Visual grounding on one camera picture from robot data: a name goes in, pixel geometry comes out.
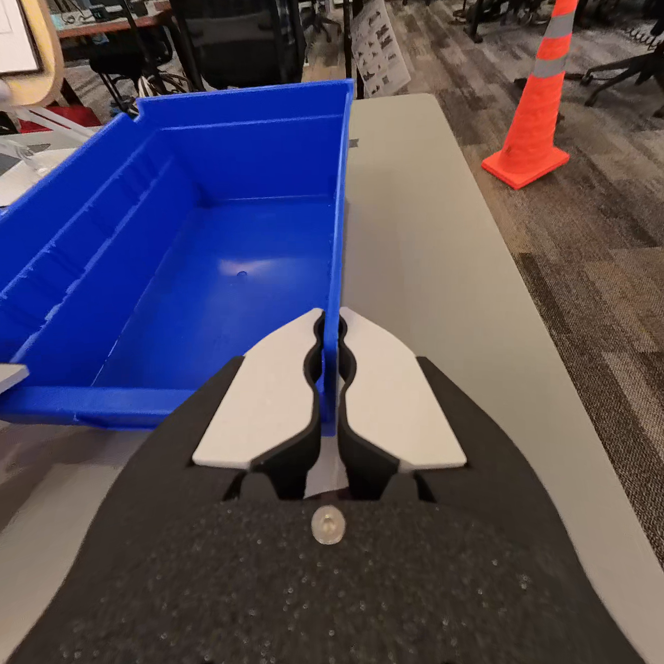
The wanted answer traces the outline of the orange traffic cone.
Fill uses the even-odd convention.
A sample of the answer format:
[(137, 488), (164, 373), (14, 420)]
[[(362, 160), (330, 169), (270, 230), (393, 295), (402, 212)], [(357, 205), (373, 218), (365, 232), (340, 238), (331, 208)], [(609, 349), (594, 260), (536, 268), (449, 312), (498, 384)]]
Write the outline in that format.
[(554, 146), (577, 1), (556, 1), (502, 149), (484, 170), (519, 190), (569, 161)]

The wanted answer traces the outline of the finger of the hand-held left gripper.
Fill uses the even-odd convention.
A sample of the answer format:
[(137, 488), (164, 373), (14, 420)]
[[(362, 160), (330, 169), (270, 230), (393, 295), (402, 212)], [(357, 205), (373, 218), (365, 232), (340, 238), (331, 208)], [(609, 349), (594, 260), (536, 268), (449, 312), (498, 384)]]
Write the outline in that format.
[(29, 376), (27, 366), (15, 363), (1, 363), (0, 392), (4, 394)]

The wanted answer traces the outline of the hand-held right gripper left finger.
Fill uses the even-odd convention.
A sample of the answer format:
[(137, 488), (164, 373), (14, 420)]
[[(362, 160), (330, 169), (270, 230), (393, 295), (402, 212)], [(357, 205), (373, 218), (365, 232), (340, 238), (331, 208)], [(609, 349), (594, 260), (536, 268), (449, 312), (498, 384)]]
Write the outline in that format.
[(321, 451), (325, 312), (296, 317), (241, 358), (192, 462), (198, 468), (266, 476), (281, 500), (304, 499)]

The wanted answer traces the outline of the printed instruction sheet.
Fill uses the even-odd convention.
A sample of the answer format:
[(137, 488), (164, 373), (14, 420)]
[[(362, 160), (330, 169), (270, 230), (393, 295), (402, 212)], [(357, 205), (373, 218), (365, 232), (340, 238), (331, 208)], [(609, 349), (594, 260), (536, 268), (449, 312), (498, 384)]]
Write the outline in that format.
[(41, 64), (21, 1), (1, 1), (1, 76), (38, 73)]

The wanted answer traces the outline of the leaning printed board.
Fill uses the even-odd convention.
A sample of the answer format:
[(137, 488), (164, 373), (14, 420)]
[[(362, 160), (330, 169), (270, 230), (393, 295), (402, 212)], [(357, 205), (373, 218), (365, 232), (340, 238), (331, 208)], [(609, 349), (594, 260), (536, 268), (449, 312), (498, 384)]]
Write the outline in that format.
[(384, 1), (363, 1), (351, 20), (351, 53), (366, 98), (395, 95), (411, 81)]

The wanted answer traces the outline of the red bag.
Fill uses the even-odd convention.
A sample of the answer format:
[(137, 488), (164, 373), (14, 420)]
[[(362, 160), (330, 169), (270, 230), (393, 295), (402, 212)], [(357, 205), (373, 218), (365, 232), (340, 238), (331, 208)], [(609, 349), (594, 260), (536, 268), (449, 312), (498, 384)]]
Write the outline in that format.
[(50, 105), (47, 107), (47, 109), (52, 111), (56, 115), (64, 119), (73, 121), (75, 124), (78, 124), (85, 128), (100, 127), (103, 124), (99, 120), (93, 109), (84, 105), (69, 105), (69, 106)]

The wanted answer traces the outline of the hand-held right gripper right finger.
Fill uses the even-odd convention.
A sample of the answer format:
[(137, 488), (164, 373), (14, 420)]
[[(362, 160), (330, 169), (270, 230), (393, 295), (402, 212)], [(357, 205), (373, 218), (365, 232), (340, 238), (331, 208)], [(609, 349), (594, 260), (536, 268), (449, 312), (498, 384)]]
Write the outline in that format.
[(337, 445), (355, 499), (379, 499), (397, 475), (464, 467), (467, 456), (416, 355), (396, 336), (339, 312)]

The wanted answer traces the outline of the blue plastic bin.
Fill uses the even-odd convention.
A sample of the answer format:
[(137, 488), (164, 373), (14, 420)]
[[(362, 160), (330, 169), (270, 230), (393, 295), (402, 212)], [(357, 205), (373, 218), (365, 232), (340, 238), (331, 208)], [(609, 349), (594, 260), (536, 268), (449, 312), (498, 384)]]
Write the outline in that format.
[(325, 312), (331, 421), (350, 79), (140, 99), (1, 212), (15, 424), (154, 428), (236, 356)]

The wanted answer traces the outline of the white stand with wooden board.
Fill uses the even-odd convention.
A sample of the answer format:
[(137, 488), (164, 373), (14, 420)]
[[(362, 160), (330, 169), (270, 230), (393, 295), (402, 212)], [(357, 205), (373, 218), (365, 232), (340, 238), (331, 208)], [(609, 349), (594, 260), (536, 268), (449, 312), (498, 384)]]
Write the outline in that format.
[(21, 1), (32, 30), (42, 70), (34, 74), (1, 76), (1, 112), (48, 129), (46, 149), (35, 152), (27, 135), (1, 135), (1, 208), (12, 205), (33, 185), (55, 170), (96, 128), (64, 119), (47, 107), (61, 94), (64, 60), (56, 29), (45, 1)]

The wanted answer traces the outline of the wooden top table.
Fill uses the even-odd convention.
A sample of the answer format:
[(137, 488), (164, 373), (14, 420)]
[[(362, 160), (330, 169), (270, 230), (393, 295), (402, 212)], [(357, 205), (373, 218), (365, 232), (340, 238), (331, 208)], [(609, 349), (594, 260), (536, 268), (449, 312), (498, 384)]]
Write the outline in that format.
[(196, 92), (205, 91), (195, 57), (193, 38), (188, 29), (183, 1), (145, 1), (146, 15), (138, 16), (131, 12), (129, 1), (112, 1), (111, 7), (121, 15), (109, 20), (97, 20), (92, 9), (77, 9), (63, 12), (51, 18), (60, 40), (67, 38), (91, 37), (118, 31), (164, 27), (172, 42), (174, 51), (190, 88)]

